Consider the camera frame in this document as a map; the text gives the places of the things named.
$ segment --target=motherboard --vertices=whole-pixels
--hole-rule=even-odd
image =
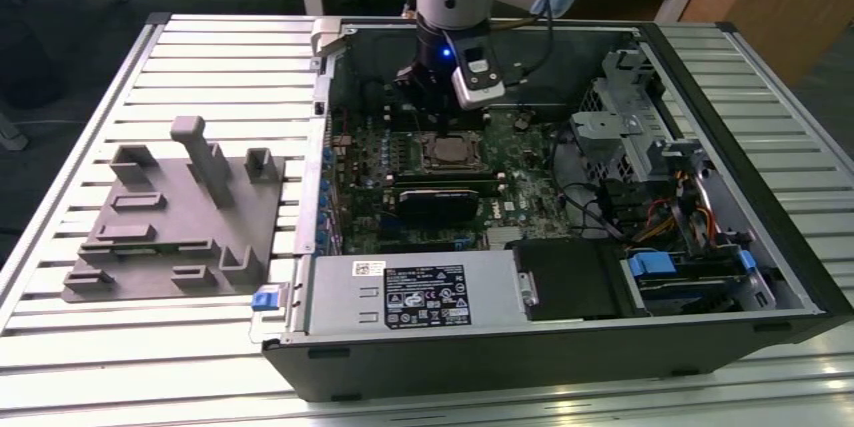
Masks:
[[[347,254],[503,249],[573,234],[549,169],[557,126],[523,109],[439,135],[406,109],[334,137]]]

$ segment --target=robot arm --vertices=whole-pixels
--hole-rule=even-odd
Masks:
[[[545,0],[501,1],[535,15],[546,11]],[[551,0],[555,15],[571,3]],[[438,117],[453,116],[461,109],[478,109],[505,95],[490,44],[491,6],[493,0],[418,0],[418,54],[397,83],[419,110]]]

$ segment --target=metal bracket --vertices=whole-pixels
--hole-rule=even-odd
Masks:
[[[342,18],[323,17],[311,28],[311,52],[315,57],[326,57],[345,45]]]

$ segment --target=power supply label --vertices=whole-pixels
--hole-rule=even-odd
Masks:
[[[471,325],[462,265],[387,268],[383,276],[390,329]]]

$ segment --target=metal slotted table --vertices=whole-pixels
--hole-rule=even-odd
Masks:
[[[854,325],[712,375],[309,404],[250,340],[250,296],[67,304],[59,294],[107,198],[119,143],[184,156],[176,115],[226,154],[287,157],[271,280],[290,278],[317,140],[311,17],[182,16],[150,24],[0,274],[0,417],[15,426],[283,421],[318,426],[854,422]],[[737,33],[663,26],[784,207],[854,300],[854,168]],[[681,129],[691,122],[669,96]],[[272,329],[282,328],[270,324]]]

